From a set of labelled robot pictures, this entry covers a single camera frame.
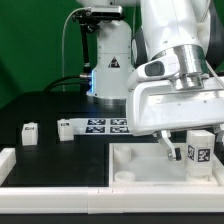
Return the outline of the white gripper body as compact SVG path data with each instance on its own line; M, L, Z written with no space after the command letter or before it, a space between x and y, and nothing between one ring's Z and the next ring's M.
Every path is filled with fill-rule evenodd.
M139 66L129 77L126 117L135 136L224 124L224 77L210 77L202 89L177 91L171 79L180 71L176 55Z

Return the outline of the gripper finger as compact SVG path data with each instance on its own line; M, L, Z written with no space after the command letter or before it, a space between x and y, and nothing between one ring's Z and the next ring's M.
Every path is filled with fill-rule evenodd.
M170 161L180 161L182 159L181 150L175 147L170 140L171 133L167 130L162 130L156 133L157 141L166 149L167 156Z
M213 127L214 133L217 135L217 142L224 144L224 123Z

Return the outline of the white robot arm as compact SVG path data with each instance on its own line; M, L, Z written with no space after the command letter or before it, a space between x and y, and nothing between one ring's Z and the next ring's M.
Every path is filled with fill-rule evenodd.
M77 0L97 33L89 99L123 103L129 132L154 135L180 160L172 131L224 124L224 79L209 64L210 0Z

